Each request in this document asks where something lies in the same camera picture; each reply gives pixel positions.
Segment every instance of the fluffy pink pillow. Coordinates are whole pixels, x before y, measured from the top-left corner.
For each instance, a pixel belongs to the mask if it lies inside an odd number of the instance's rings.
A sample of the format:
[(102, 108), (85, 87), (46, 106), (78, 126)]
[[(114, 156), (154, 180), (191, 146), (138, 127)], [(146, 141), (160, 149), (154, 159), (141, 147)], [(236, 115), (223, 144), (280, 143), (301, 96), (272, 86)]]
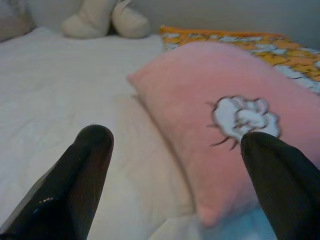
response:
[(320, 166), (320, 99), (236, 47), (195, 42), (153, 60), (129, 81), (184, 166), (206, 226), (258, 205), (240, 154), (260, 131)]

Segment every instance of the white bedsheet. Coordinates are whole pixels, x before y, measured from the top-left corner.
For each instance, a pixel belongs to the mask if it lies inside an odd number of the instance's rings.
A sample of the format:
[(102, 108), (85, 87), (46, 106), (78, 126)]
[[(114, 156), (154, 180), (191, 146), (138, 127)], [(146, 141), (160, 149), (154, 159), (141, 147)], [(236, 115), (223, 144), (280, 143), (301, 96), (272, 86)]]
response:
[[(202, 229), (180, 178), (170, 171), (161, 172), (168, 167), (165, 164), (158, 172), (164, 185), (154, 192), (178, 193), (158, 202), (149, 193), (142, 204), (137, 188), (143, 184), (132, 182), (141, 178), (127, 176), (132, 168), (127, 163), (134, 153), (123, 148), (125, 141), (128, 144), (131, 137), (139, 135), (129, 129), (141, 114), (138, 117), (135, 113), (139, 111), (132, 111), (127, 116), (131, 121), (119, 123), (124, 114), (119, 108), (128, 105), (135, 93), (126, 76), (162, 51), (158, 36), (73, 40), (45, 28), (0, 44), (0, 224), (83, 127), (101, 124), (113, 131), (115, 149), (89, 240), (275, 239), (260, 209), (213, 229)], [(130, 149), (144, 151), (152, 158), (151, 147), (144, 150), (141, 144), (136, 141)], [(174, 184), (165, 185), (167, 179)]]

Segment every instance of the plush toy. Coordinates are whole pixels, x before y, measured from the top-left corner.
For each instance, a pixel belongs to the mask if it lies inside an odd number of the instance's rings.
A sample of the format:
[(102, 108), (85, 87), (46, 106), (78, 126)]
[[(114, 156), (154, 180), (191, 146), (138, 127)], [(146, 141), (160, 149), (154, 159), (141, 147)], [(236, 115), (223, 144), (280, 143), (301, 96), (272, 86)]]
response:
[(112, 21), (123, 37), (147, 37), (150, 23), (130, 3), (131, 0), (84, 0), (79, 12), (62, 23), (61, 30), (67, 37), (99, 38), (108, 34)]

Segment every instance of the orange fabric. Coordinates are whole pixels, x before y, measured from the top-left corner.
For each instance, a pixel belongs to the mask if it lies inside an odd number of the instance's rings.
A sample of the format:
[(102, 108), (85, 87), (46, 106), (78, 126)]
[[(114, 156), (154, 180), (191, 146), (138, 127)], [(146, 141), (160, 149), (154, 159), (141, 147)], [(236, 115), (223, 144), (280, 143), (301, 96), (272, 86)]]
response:
[(320, 94), (320, 51), (292, 42), (288, 37), (266, 32), (195, 30), (162, 26), (164, 48), (171, 50), (192, 42), (221, 42), (237, 46), (274, 66), (287, 77), (300, 78)]

